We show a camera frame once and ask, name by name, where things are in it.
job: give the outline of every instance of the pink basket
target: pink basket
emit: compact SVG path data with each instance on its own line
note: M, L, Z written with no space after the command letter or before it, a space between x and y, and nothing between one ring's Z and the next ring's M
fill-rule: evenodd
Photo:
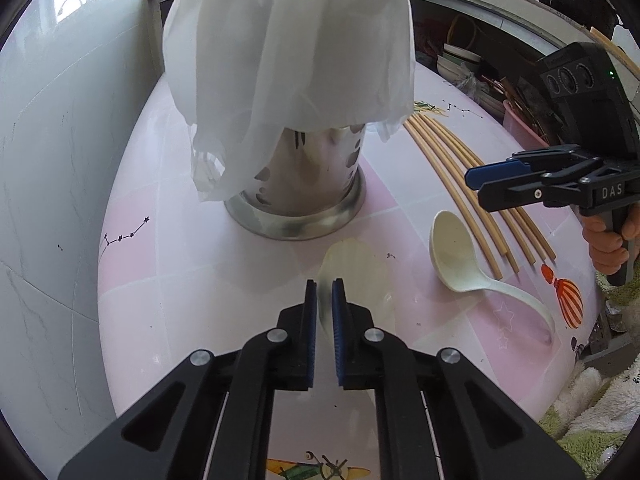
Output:
M502 126L511 137L516 139L523 150L538 150L548 148L548 144L542 140L531 128L529 128L514 113L508 101L504 101L504 119Z

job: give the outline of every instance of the orange striped balloon print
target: orange striped balloon print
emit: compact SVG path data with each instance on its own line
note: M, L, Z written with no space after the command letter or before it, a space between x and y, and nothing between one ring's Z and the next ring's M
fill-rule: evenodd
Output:
M548 265L542 265L542 275L549 285L553 285L560 304L562 317L571 328L578 328L582 324L584 305L578 286L571 280L557 280Z

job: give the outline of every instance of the human hand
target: human hand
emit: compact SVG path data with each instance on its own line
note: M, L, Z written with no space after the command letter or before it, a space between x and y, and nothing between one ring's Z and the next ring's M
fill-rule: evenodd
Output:
M604 220L599 216L582 218L582 237L589 244L589 256L596 270L610 276L620 270L629 259L629 253L622 247L625 240L636 240L633 261L640 252L640 204L633 204L629 215L622 227L622 236L617 233L606 232Z

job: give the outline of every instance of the table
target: table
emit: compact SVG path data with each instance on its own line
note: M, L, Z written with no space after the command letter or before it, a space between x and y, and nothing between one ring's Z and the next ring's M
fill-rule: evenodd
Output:
M446 116L438 119L485 162L520 150L482 108L419 65L415 99L442 108ZM305 281L316 276L326 250L350 237L385 259L396 295L397 334L411 348L433 353L456 347L526 412L534 418L544 413L574 366L572 338L586 344L598 312L577 218L569 208L527 207L558 254L555 265L547 261L556 277L580 288L584 320L573 330L562 318L555 288L541 274L540 258L529 266L496 216L521 269L515 275L501 261L504 280L549 307L558 327L549 345L540 337L541 321L516 300L455 294L439 282L428 251L431 222L440 210L458 210L407 131L402 128L386 144L368 132L362 153L367 196L350 224L305 242L261 238L236 224L222 203L198 201L187 126L160 79L120 163L100 241L100 339L116 414L193 350L233 351L273 327L281 309L302 301ZM372 400L366 392L338 388L332 350L321 334L315 387L276 395L269 457L315 463L311 453L361 468L345 470L345 478L378 476Z

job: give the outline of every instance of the metal screw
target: metal screw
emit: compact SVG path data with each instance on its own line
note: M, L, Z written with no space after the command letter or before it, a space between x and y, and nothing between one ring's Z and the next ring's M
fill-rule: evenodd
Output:
M269 333L267 334L267 339L272 343L282 343L287 337L289 337L289 334L287 334L286 330L281 328L269 330Z
M190 355L189 361L194 366L202 366L211 361L211 354L206 350L196 350Z
M446 362L447 364L454 365L458 361L460 361L460 352L458 352L455 348L445 348L442 352L440 352L440 358Z
M379 328L369 328L364 333L364 339L371 341L372 343L379 343L385 338L385 333Z

